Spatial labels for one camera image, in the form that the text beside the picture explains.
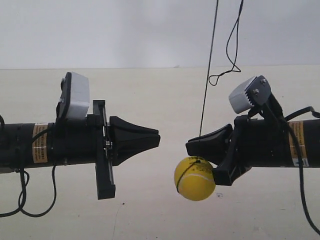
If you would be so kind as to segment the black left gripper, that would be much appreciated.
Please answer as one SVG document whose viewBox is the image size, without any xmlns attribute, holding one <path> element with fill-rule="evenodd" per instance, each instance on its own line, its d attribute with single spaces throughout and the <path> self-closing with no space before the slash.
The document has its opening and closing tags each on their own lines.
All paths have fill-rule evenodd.
<svg viewBox="0 0 320 240">
<path fill-rule="evenodd" d="M 97 199 L 112 199 L 116 194 L 113 167 L 142 152 L 157 148 L 159 131 L 130 123 L 118 116 L 109 118 L 112 134 L 112 158 L 109 158 L 106 101 L 94 100 L 93 113 L 82 120 L 65 120 L 55 125 L 48 150 L 52 165 L 94 164 Z"/>
</svg>

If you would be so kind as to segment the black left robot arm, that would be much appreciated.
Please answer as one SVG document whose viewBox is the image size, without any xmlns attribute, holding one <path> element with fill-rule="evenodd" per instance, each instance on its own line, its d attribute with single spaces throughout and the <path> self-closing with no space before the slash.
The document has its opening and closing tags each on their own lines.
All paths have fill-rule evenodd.
<svg viewBox="0 0 320 240">
<path fill-rule="evenodd" d="M 95 164 L 98 200 L 115 197 L 113 167 L 157 148 L 157 129 L 106 116 L 104 100 L 93 101 L 93 113 L 82 120 L 10 123 L 0 129 L 0 171 L 20 168 Z"/>
</svg>

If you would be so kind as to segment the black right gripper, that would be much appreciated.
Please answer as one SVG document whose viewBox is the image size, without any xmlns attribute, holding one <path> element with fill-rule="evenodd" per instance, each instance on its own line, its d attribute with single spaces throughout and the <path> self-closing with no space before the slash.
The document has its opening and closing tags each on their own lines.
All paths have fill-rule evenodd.
<svg viewBox="0 0 320 240">
<path fill-rule="evenodd" d="M 212 173 L 218 186 L 231 186 L 251 168 L 293 166 L 288 128 L 283 123 L 275 126 L 244 115 L 234 119 L 234 128 L 228 123 L 189 139 L 185 146 L 194 161 L 202 159 L 217 165 Z"/>
</svg>

